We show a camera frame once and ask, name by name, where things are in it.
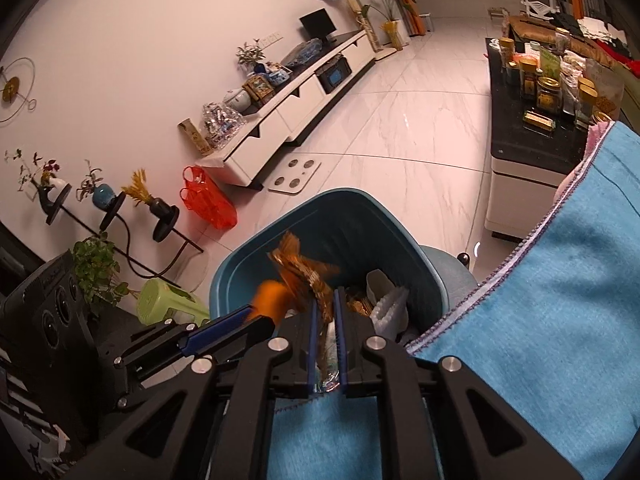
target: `green plastic stool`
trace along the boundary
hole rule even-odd
[[[200,326],[209,320],[209,308],[197,296],[160,278],[152,278],[142,287],[136,312],[145,325],[172,318],[179,324],[193,322]]]

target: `white tv stand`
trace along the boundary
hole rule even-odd
[[[337,36],[337,46],[286,83],[222,149],[196,163],[212,177],[236,186],[261,189],[255,177],[284,142],[299,146],[327,112],[373,66],[374,52],[363,30]],[[330,94],[316,77],[324,63],[342,54],[351,74]]]

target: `computer monitor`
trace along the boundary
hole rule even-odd
[[[327,36],[336,30],[334,22],[331,21],[325,9],[302,16],[300,22],[311,38],[318,38],[324,44],[329,43]]]

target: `metal bolt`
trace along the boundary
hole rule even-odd
[[[382,350],[386,346],[385,338],[373,335],[367,339],[367,346],[372,350]]]
[[[448,356],[442,360],[442,367],[447,372],[457,372],[462,368],[462,362],[457,357]]]
[[[289,347],[289,341],[287,341],[283,337],[274,337],[273,339],[269,340],[268,346],[274,352],[282,352]]]
[[[213,363],[208,359],[196,359],[191,363],[191,370],[197,374],[206,374],[213,368]]]

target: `wall socket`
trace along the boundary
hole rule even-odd
[[[279,32],[274,32],[273,34],[265,36],[264,38],[260,38],[260,41],[258,42],[258,44],[260,45],[261,48],[267,48],[269,45],[272,45],[276,41],[279,41],[281,39],[282,39],[282,34],[280,34]]]

